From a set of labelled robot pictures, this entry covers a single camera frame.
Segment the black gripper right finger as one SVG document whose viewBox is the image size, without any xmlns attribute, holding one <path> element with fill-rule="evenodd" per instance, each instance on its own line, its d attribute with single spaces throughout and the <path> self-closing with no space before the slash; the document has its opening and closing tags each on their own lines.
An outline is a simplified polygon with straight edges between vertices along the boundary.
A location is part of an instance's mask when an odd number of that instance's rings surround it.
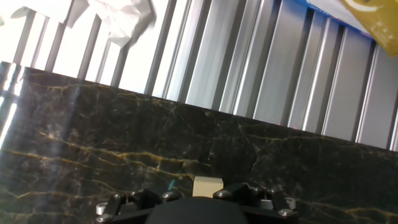
<svg viewBox="0 0 398 224">
<path fill-rule="evenodd" d="M 216 191 L 213 198 L 234 202 L 241 208 L 248 208 L 246 213 L 260 215 L 260 212 L 268 212 L 267 217 L 297 218 L 296 199 L 286 197 L 276 189 L 251 187 L 248 183 L 237 183 Z"/>
</svg>

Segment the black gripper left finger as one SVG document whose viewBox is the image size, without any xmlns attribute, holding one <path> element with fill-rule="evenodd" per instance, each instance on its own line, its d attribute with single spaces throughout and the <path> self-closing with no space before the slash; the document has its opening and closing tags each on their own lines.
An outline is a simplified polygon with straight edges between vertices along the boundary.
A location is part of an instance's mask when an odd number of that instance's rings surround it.
<svg viewBox="0 0 398 224">
<path fill-rule="evenodd" d="M 95 223 L 111 223 L 120 215 L 131 216 L 142 211 L 146 212 L 146 216 L 154 207 L 181 197 L 179 191 L 168 187 L 146 187 L 138 191 L 116 193 L 107 202 L 97 204 Z"/>
</svg>

